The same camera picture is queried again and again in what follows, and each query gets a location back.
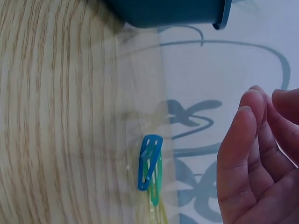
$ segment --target container rim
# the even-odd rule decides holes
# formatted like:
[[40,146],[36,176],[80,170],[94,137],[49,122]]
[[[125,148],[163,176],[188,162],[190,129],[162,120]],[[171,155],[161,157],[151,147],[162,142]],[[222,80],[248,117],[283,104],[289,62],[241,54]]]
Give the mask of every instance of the container rim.
[[232,0],[224,0],[224,7],[223,7],[223,14],[222,14],[221,22],[213,24],[213,27],[216,30],[221,30],[226,27],[226,24],[228,23],[228,17],[229,17],[231,5],[232,5]]

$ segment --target teal bowl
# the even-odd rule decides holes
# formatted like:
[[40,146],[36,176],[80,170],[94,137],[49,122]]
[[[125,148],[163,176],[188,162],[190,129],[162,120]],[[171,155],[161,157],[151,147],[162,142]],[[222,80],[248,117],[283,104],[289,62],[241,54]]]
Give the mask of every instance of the teal bowl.
[[232,0],[105,0],[125,22],[137,28],[211,23],[225,28]]

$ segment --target blue hair clip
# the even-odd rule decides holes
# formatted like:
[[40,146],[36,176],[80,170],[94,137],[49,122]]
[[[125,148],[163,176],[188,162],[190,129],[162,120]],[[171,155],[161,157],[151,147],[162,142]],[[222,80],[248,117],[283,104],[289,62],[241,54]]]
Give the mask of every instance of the blue hair clip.
[[162,143],[163,138],[154,134],[146,135],[142,141],[138,169],[138,189],[141,191],[149,188],[157,162],[161,159]]

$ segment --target wood grain surface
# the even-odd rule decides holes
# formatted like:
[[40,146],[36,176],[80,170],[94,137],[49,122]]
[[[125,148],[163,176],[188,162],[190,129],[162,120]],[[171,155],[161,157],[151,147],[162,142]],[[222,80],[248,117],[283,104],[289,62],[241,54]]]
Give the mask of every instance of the wood grain surface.
[[156,31],[122,25],[96,1],[0,1],[0,223],[149,222],[138,156],[169,136],[165,81]]

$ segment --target white tablecloth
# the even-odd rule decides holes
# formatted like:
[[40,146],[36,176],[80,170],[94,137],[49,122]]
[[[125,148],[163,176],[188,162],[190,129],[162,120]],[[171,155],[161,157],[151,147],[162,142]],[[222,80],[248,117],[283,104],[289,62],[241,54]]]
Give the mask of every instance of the white tablecloth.
[[298,9],[297,0],[235,0],[223,31],[159,29],[177,172],[165,191],[178,194],[182,224],[221,222],[215,161],[241,95],[299,87]]

